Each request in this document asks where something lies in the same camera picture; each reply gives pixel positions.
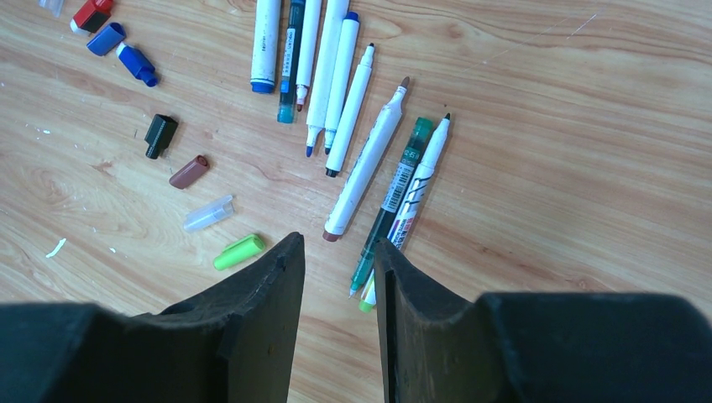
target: barcode label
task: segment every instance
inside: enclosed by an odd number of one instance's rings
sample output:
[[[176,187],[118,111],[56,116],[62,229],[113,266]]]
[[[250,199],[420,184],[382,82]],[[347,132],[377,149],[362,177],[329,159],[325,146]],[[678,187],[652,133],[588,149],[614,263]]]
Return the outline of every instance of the barcode label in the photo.
[[[406,192],[408,182],[411,181],[412,176],[413,167],[402,162],[399,163],[398,169],[395,170],[395,176],[393,176],[393,180],[388,187],[388,193],[386,193],[383,200],[383,205],[380,208],[387,212],[396,212],[403,201],[403,193]]]
[[[285,59],[282,63],[282,76],[289,76],[291,72],[292,53],[294,52],[294,34],[296,30],[293,28],[287,29],[287,41],[285,44]]]

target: teal pen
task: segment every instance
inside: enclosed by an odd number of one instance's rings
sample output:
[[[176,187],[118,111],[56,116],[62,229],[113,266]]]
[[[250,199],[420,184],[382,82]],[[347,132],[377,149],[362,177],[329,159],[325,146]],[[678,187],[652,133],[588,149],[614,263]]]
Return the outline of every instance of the teal pen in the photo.
[[[348,292],[348,297],[351,298],[356,291],[361,288],[366,279],[369,277],[371,267],[374,265],[374,245],[376,241],[388,236],[395,214],[398,212],[398,207],[403,202],[403,196],[406,192],[408,184],[411,182],[413,171],[421,158],[422,152],[427,145],[427,139],[432,131],[432,122],[425,118],[418,118],[416,126],[411,133],[411,139],[408,140],[406,149],[403,150],[403,155],[400,157],[400,163],[395,170],[395,175],[390,181],[388,193],[385,195],[383,204],[380,207],[378,216],[374,221],[369,237],[366,239],[364,250],[361,251],[361,259],[356,271],[351,276],[351,290]]]
[[[285,58],[282,61],[282,79],[280,82],[280,111],[277,122],[294,122],[294,103],[296,100],[296,67],[299,65],[301,48],[301,29],[304,24],[304,0],[291,0],[290,19],[285,43]]]

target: white pen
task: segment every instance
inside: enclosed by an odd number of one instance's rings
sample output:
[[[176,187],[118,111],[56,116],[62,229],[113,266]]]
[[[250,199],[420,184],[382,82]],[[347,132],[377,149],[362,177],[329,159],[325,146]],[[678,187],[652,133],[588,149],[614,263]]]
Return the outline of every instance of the white pen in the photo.
[[[249,83],[252,91],[271,94],[275,90],[277,38],[279,38],[281,0],[257,0],[254,12],[254,42]]]
[[[353,74],[351,88],[348,89],[348,97],[346,97],[346,105],[343,106],[343,113],[338,121],[336,136],[327,159],[327,176],[332,178],[335,178],[343,167],[343,159],[346,158],[346,151],[351,143],[353,127],[356,126],[356,119],[359,117],[361,104],[364,102],[366,88],[369,86],[371,66],[374,64],[374,52],[374,44],[370,44]]]
[[[304,24],[301,29],[301,46],[299,50],[299,65],[296,68],[296,110],[306,101],[306,94],[312,84],[312,68],[314,66],[314,50],[317,47],[317,31],[319,19],[322,16],[322,0],[309,0],[304,8]]]
[[[351,74],[353,51],[356,49],[356,38],[359,36],[359,15],[353,11],[346,13],[341,26],[341,38],[338,40],[336,65],[332,78],[332,90],[329,93],[327,119],[324,123],[324,149],[327,154],[332,149],[333,139],[338,128],[338,121],[343,112],[343,98],[346,97],[348,76]]]
[[[324,17],[322,42],[319,46],[317,71],[314,73],[314,85],[311,86],[311,100],[306,114],[306,156],[311,157],[317,136],[324,129],[327,120],[329,93],[332,90],[333,67],[336,63],[338,39],[341,25],[346,17],[348,0],[328,0],[327,14]]]
[[[430,183],[437,161],[440,159],[442,147],[448,139],[448,129],[450,128],[450,113],[445,115],[445,118],[440,121],[437,128],[432,132],[430,142],[425,148],[420,164],[416,168],[416,173],[413,174],[411,183],[406,191],[406,196],[403,198],[403,204],[400,205],[398,212],[395,215],[395,221],[388,232],[388,240],[391,241],[396,248],[400,249],[406,241],[408,232],[411,230],[413,220],[418,213],[418,207],[421,205],[423,196]],[[374,273],[371,272],[368,283],[364,287],[364,293],[361,295],[362,301],[359,303],[359,309],[364,312],[369,312],[376,305],[376,289],[374,283]]]
[[[351,221],[351,216],[356,211],[356,206],[361,201],[390,138],[393,137],[395,127],[401,121],[401,102],[408,91],[410,80],[410,77],[404,78],[390,101],[381,108],[361,154],[353,165],[351,175],[343,185],[343,190],[324,224],[322,237],[328,242],[336,242],[346,231],[346,226]]]

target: blue marker cap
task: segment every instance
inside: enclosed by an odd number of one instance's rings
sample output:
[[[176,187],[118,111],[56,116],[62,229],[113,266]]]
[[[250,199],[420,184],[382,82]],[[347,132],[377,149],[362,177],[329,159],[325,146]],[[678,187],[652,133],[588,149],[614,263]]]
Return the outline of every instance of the blue marker cap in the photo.
[[[146,59],[146,56],[144,56],[140,50],[132,48],[122,42],[116,48],[116,55],[123,65],[126,66],[128,72],[138,80],[145,82],[147,86],[155,86],[158,84],[158,78],[154,74],[154,65]]]
[[[274,84],[267,84],[262,81],[251,81],[252,92],[257,92],[259,94],[271,94],[275,90]]]
[[[119,23],[110,23],[99,31],[94,39],[90,40],[86,47],[97,56],[104,56],[111,49],[126,39],[126,32]]]

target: pen barcode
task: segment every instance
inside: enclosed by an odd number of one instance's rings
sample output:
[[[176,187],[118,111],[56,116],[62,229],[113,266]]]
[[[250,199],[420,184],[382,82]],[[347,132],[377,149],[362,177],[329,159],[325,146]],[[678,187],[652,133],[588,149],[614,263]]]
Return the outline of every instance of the pen barcode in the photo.
[[[408,182],[413,175],[413,167],[405,165],[403,163],[398,164],[398,169],[395,170],[395,176],[390,183],[388,188],[388,193],[385,195],[383,200],[382,209],[387,212],[396,212],[398,210],[401,201],[403,200],[403,193],[408,187]]]

